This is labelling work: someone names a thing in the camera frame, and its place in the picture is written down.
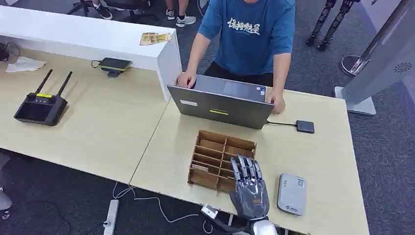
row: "yellow sticker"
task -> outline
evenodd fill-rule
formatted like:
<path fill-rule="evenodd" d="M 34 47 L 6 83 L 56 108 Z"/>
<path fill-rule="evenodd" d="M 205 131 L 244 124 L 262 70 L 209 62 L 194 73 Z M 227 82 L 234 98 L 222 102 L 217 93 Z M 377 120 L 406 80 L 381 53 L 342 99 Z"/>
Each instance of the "yellow sticker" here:
<path fill-rule="evenodd" d="M 46 97 L 46 98 L 51 98 L 51 97 L 52 97 L 52 95 L 51 95 L 51 94 L 42 94 L 42 93 L 37 93 L 37 94 L 36 94 L 36 96 L 39 96 L 39 97 Z"/>
<path fill-rule="evenodd" d="M 211 113 L 216 113 L 216 114 L 223 114 L 223 115 L 229 115 L 228 113 L 225 112 L 220 112 L 220 111 L 216 111 L 216 110 L 209 110 Z"/>

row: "black pants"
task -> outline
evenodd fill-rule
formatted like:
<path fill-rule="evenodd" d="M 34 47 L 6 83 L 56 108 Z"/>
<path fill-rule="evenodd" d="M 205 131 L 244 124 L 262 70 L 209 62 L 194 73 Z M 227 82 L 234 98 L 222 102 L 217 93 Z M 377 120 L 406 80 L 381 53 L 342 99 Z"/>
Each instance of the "black pants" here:
<path fill-rule="evenodd" d="M 248 76 L 237 75 L 220 67 L 214 61 L 209 66 L 209 68 L 206 70 L 204 75 L 210 76 L 210 77 L 219 77 L 219 78 L 224 78 L 224 79 L 239 81 L 239 82 L 253 83 L 253 84 L 267 86 L 267 87 L 273 86 L 273 77 L 274 77 L 272 73 L 264 73 L 260 75 L 248 75 Z"/>

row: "gray carpet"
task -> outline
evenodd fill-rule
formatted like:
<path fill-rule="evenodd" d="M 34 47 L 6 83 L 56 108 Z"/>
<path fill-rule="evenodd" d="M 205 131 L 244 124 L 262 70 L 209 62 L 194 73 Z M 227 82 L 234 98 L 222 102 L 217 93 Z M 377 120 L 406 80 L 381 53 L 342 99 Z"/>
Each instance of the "gray carpet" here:
<path fill-rule="evenodd" d="M 326 52 L 306 47 L 305 37 L 314 27 L 324 0 L 297 0 L 296 33 L 293 62 L 286 88 L 295 91 L 332 96 L 336 85 L 345 85 L 350 78 L 338 68 L 345 55 L 361 54 L 374 36 L 361 5 L 353 6 Z M 65 13 L 71 7 L 65 0 L 20 0 L 16 7 Z M 174 27 L 164 17 L 164 3 L 157 0 L 150 10 L 162 20 L 157 25 Z M 328 22 L 338 12 L 338 4 Z M 113 12 L 115 20 L 126 12 Z M 179 47 L 185 69 L 194 35 L 201 17 L 194 1 L 188 15 L 198 16 L 195 25 L 178 28 Z M 329 23 L 324 27 L 326 32 Z M 199 73 L 210 64 L 217 40 L 209 46 Z M 373 97 L 377 114 L 374 117 L 349 114 L 353 145 L 363 191 L 370 233 L 372 235 L 415 234 L 415 106 L 405 86 L 399 82 Z M 0 171 L 4 185 L 16 201 L 48 200 L 56 202 L 62 215 L 72 224 L 72 234 L 85 231 L 102 222 L 108 210 L 113 181 L 40 160 L 14 157 Z M 138 196 L 155 195 L 137 190 Z M 194 213 L 199 206 L 160 196 L 170 218 Z M 201 221 L 190 218 L 168 224 L 160 215 L 156 202 L 132 202 L 131 195 L 121 200 L 116 234 L 203 234 Z M 13 216 L 0 222 L 0 234 L 67 234 L 67 227 L 51 205 L 17 204 Z M 96 228 L 89 234 L 102 234 Z"/>

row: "white cable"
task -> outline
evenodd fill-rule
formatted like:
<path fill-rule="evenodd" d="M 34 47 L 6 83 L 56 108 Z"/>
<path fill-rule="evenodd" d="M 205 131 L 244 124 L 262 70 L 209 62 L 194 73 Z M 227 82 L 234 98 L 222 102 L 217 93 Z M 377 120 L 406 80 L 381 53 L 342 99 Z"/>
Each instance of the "white cable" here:
<path fill-rule="evenodd" d="M 179 220 L 181 220 L 181 219 L 188 218 L 188 217 L 191 217 L 191 216 L 199 216 L 198 214 L 188 214 L 188 215 L 186 215 L 186 216 L 183 216 L 183 217 L 180 217 L 180 218 L 178 218 L 178 219 L 175 219 L 175 220 L 170 221 L 170 220 L 167 218 L 167 216 L 164 214 L 164 211 L 163 211 L 163 209 L 161 208 L 160 199 L 159 199 L 158 197 L 134 198 L 134 200 L 149 200 L 149 199 L 157 199 L 157 201 L 159 202 L 160 211 L 161 211 L 161 213 L 163 214 L 164 218 L 165 218 L 165 219 L 167 220 L 167 222 L 169 222 L 169 223 L 174 223 L 174 222 L 176 222 L 176 221 L 179 221 Z"/>
<path fill-rule="evenodd" d="M 129 193 L 131 190 L 134 191 L 135 188 L 136 188 L 135 186 L 131 186 L 131 187 L 127 188 L 127 189 L 124 189 L 123 191 L 121 191 L 117 195 L 116 199 L 120 199 L 121 197 L 123 197 L 124 195 L 126 195 L 127 193 Z"/>
<path fill-rule="evenodd" d="M 160 212 L 162 213 L 162 215 L 164 216 L 164 218 L 166 219 L 166 221 L 167 221 L 167 222 L 169 222 L 169 223 L 174 223 L 174 222 L 177 222 L 177 221 L 179 221 L 179 220 L 181 220 L 181 219 L 185 219 L 185 218 L 192 217 L 192 216 L 199 216 L 198 214 L 188 214 L 188 215 L 185 215 L 185 216 L 183 216 L 183 217 L 180 217 L 180 218 L 177 218 L 177 219 L 175 219 L 175 220 L 170 221 L 170 220 L 167 218 L 167 216 L 164 214 L 164 211 L 163 211 L 163 209 L 161 208 L 161 202 L 160 202 L 160 199 L 159 199 L 158 197 L 136 198 L 136 192 L 134 191 L 134 189 L 135 189 L 136 187 L 135 187 L 135 186 L 131 186 L 131 185 L 128 185 L 128 186 L 129 186 L 128 188 L 126 188 L 126 189 L 122 190 L 120 193 L 118 193 L 118 194 L 117 194 L 117 196 L 115 196 L 115 189 L 116 189 L 117 185 L 118 185 L 118 182 L 116 182 L 116 183 L 115 183 L 115 185 L 114 185 L 114 189 L 113 189 L 113 198 L 114 198 L 114 199 L 120 199 L 121 197 L 123 197 L 124 195 L 126 195 L 127 193 L 129 193 L 130 191 L 133 191 L 133 194 L 134 194 L 134 200 L 150 200 L 150 199 L 157 199 L 157 201 L 158 201 L 158 203 L 159 203 Z M 211 233 L 212 233 L 212 231 L 213 231 L 213 226 L 212 226 L 212 225 L 210 226 L 210 227 L 211 227 L 211 229 L 210 229 L 210 232 L 208 232 L 208 231 L 206 231 L 206 229 L 205 229 L 205 223 L 206 223 L 206 221 L 204 221 L 204 222 L 203 222 L 203 231 L 205 231 L 205 233 L 207 233 L 207 234 L 211 234 Z"/>
<path fill-rule="evenodd" d="M 113 189 L 113 198 L 114 199 L 120 199 L 121 197 L 123 197 L 124 195 L 126 195 L 129 191 L 133 191 L 134 197 L 136 197 L 136 192 L 134 192 L 134 189 L 136 188 L 135 186 L 131 186 L 130 187 L 124 189 L 123 191 L 121 191 L 119 194 L 117 194 L 117 196 L 115 196 L 115 189 L 117 187 L 118 182 L 115 183 L 114 185 L 114 189 Z"/>
<path fill-rule="evenodd" d="M 203 231 L 205 231 L 205 233 L 207 234 L 211 234 L 213 232 L 213 225 L 210 225 L 210 232 L 206 231 L 205 229 L 205 224 L 206 224 L 206 220 L 203 222 Z"/>
<path fill-rule="evenodd" d="M 200 0 L 197 1 L 197 8 L 199 9 L 200 15 L 205 17 L 205 15 L 202 13 L 202 10 L 200 9 Z"/>

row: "robot leg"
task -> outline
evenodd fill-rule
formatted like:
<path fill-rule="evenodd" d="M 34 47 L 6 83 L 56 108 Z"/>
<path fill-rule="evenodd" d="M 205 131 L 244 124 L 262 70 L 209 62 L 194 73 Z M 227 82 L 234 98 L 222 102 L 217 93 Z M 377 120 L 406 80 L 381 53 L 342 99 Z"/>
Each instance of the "robot leg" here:
<path fill-rule="evenodd" d="M 336 5 L 337 0 L 327 0 L 325 3 L 325 7 L 320 14 L 319 19 L 317 20 L 316 26 L 314 27 L 313 32 L 308 36 L 308 38 L 305 40 L 305 43 L 308 46 L 312 46 L 314 44 L 314 41 L 320 34 L 320 30 L 322 29 L 325 20 L 327 19 L 328 14 L 330 13 L 331 9 L 333 9 L 334 5 Z"/>
<path fill-rule="evenodd" d="M 345 15 L 350 11 L 351 6 L 357 0 L 343 0 L 343 4 L 340 7 L 340 12 L 337 14 L 336 18 L 334 19 L 333 23 L 331 24 L 330 28 L 327 31 L 324 39 L 322 40 L 321 44 L 317 46 L 318 50 L 325 51 L 327 46 L 333 40 L 333 34 L 336 32 L 337 28 L 339 27 L 342 20 L 345 18 Z"/>

